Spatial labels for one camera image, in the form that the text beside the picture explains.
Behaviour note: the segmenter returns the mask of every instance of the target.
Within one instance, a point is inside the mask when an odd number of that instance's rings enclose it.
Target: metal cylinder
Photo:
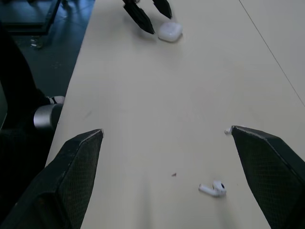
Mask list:
[[[34,115],[34,126],[44,133],[54,133],[61,115],[62,104],[41,106]]]

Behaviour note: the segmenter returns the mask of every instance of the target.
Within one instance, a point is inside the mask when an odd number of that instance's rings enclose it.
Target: gray floor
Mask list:
[[[68,0],[68,3],[67,8],[59,6],[49,35],[43,37],[42,49],[33,49],[28,36],[14,37],[29,63],[37,87],[47,96],[65,95],[67,92],[94,0]],[[49,2],[38,0],[34,4],[40,4],[43,11],[48,9],[46,5]],[[33,17],[33,13],[27,13],[25,7],[22,8],[22,15]]]

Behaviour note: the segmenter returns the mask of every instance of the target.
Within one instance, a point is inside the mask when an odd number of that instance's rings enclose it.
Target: white earbud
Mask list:
[[[199,190],[205,192],[213,197],[220,197],[226,194],[226,190],[224,188],[223,183],[219,180],[215,180],[213,182],[213,189],[202,184],[199,185]]]

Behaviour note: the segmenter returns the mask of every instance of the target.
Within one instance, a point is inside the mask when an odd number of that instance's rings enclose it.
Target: white table surface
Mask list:
[[[305,104],[305,1],[241,2]]]
[[[305,159],[305,108],[241,4],[173,1],[175,44],[141,32],[122,6],[95,3],[48,158],[104,129],[82,228],[270,228],[224,129],[269,132]],[[140,6],[166,21],[152,1]],[[226,198],[198,192],[213,179]]]

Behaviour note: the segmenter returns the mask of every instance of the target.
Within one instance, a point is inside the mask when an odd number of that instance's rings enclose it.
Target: white charging case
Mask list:
[[[182,25],[176,22],[166,22],[161,25],[158,37],[167,42],[175,42],[182,34]]]

